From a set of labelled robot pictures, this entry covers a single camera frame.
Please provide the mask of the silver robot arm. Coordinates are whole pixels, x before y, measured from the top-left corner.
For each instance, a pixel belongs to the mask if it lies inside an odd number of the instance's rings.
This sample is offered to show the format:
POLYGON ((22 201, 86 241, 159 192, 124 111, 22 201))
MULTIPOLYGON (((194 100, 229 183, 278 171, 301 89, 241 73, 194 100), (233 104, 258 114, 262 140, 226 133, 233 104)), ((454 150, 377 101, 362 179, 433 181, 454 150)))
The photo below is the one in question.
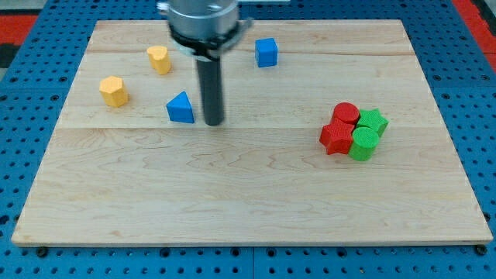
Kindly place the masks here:
POLYGON ((239 18, 237 0, 164 0, 157 11, 177 49, 202 62, 220 60, 253 26, 251 18, 239 18))

